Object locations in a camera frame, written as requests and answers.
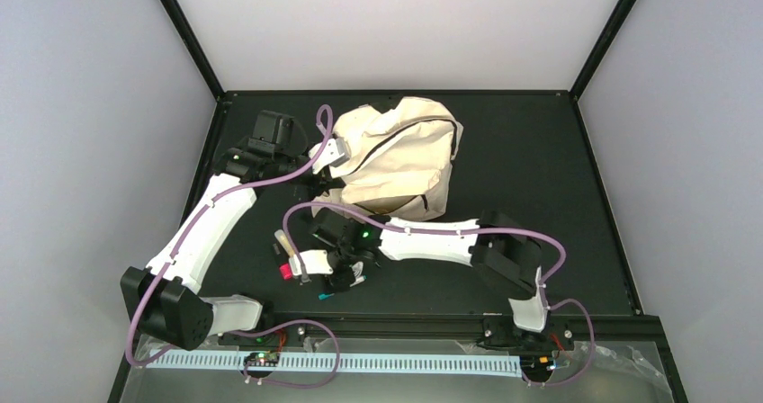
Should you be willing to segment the pink and black highlighter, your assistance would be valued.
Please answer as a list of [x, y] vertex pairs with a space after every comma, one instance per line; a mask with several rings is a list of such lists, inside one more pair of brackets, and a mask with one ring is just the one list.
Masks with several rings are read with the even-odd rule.
[[278, 244], [272, 244], [274, 251], [274, 260], [278, 265], [278, 271], [284, 280], [290, 280], [293, 278], [293, 272], [290, 265], [291, 255]]

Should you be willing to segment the cream canvas backpack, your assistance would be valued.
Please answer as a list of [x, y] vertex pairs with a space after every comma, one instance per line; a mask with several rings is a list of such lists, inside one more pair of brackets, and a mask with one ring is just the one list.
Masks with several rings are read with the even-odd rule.
[[340, 115], [332, 135], [349, 160], [326, 167], [334, 186], [318, 202], [427, 221], [445, 214], [463, 126], [446, 106], [417, 96], [366, 104]]

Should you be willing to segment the white charger with cable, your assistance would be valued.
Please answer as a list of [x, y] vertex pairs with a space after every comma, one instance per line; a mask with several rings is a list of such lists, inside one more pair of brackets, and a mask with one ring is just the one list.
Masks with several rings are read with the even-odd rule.
[[356, 286], [366, 280], [366, 276], [364, 275], [364, 264], [362, 262], [353, 264], [351, 266], [351, 270], [355, 278], [355, 280], [350, 284], [351, 287]]

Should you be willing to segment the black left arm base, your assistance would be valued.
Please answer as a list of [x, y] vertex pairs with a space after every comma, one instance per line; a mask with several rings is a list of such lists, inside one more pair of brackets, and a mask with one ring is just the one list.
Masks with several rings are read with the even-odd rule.
[[301, 319], [288, 320], [282, 323], [276, 323], [275, 320], [274, 314], [265, 313], [254, 329], [220, 333], [217, 335], [217, 343], [240, 347], [264, 347], [266, 350], [273, 350], [283, 347], [289, 342], [289, 334], [293, 329], [307, 326]]

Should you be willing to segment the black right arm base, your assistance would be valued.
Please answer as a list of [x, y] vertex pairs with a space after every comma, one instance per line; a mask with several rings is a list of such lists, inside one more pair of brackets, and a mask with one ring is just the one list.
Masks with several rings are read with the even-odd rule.
[[517, 327], [511, 317], [485, 317], [483, 336], [477, 345], [489, 350], [507, 351], [514, 355], [546, 355], [553, 351], [571, 352], [574, 343], [567, 323], [548, 320], [539, 332]]

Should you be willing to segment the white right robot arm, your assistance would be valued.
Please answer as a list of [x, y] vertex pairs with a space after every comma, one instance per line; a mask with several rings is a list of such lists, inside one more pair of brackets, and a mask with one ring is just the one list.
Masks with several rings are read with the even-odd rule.
[[323, 249], [303, 251], [289, 262], [299, 276], [325, 276], [332, 292], [348, 290], [360, 281], [365, 262], [381, 258], [466, 266], [507, 299], [515, 340], [534, 348], [549, 335], [541, 288], [542, 248], [509, 223], [496, 212], [485, 212], [477, 219], [432, 223], [382, 215], [351, 219], [322, 209], [312, 221], [310, 234]]

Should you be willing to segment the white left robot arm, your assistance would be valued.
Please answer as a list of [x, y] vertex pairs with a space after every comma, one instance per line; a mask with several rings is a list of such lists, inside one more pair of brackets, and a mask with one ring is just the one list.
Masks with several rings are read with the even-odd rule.
[[125, 353], [137, 334], [192, 351], [209, 336], [252, 330], [263, 304], [245, 295], [203, 297], [202, 283], [211, 263], [238, 221], [263, 190], [277, 184], [324, 186], [328, 172], [322, 157], [334, 161], [334, 114], [319, 107], [316, 126], [323, 138], [312, 154], [309, 144], [291, 145], [304, 129], [292, 116], [262, 111], [253, 131], [215, 162], [201, 199], [168, 244], [145, 267], [130, 267], [120, 280], [130, 315]]

